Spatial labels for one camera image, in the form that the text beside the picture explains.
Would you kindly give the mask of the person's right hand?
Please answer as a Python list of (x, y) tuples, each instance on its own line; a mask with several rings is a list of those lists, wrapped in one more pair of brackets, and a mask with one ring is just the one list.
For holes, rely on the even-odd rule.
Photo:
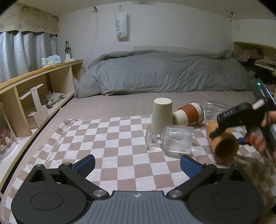
[[(265, 113), (261, 126), (266, 127), (271, 123), (275, 123), (275, 115), (275, 111), (269, 111)], [(257, 136), (255, 133), (246, 134), (244, 137), (244, 141), (246, 143), (250, 143), (261, 156), (268, 156), (266, 153), (266, 140), (264, 139), (263, 135)]]

